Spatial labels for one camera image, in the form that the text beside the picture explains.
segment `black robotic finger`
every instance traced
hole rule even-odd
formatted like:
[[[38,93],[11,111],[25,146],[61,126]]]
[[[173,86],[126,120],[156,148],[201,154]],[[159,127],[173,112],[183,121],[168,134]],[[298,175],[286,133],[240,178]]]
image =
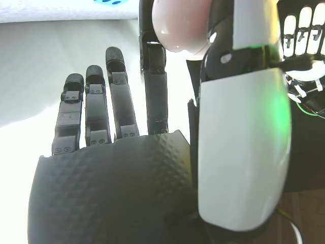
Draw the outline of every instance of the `black robotic finger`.
[[[124,58],[120,49],[106,50],[106,69],[110,83],[116,139],[139,136]]]
[[[168,132],[166,50],[152,25],[153,0],[140,0],[140,64],[146,87],[148,133]]]
[[[86,145],[112,143],[103,70],[89,66],[86,73]]]
[[[67,77],[52,143],[52,154],[67,154],[79,149],[84,79],[80,74]]]

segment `white towel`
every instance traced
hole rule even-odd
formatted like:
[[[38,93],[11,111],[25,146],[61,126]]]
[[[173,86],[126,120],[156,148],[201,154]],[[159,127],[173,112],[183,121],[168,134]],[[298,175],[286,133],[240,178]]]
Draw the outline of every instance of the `white towel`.
[[[0,23],[133,19],[138,9],[139,0],[0,0]]]

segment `green wire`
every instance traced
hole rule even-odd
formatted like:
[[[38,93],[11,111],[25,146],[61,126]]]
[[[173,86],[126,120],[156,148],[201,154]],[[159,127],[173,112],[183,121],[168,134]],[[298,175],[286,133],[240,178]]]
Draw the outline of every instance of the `green wire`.
[[[296,102],[296,104],[297,104],[298,108],[300,108],[300,110],[303,111],[305,114],[310,115],[310,116],[318,116],[317,114],[307,112],[305,109],[303,109],[302,106],[300,106],[299,103]]]

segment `black textured surface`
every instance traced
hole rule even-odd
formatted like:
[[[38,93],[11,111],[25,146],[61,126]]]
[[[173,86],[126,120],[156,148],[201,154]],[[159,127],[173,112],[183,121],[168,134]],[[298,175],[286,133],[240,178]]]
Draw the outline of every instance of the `black textured surface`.
[[[197,208],[182,134],[117,140],[40,157],[29,244],[174,243],[165,217]]]

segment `round pink object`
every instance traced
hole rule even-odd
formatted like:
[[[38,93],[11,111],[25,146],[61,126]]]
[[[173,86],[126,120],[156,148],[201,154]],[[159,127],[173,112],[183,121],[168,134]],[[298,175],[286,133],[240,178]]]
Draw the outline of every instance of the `round pink object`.
[[[212,0],[155,0],[152,23],[162,45],[187,59],[202,59],[209,48],[208,21]]]

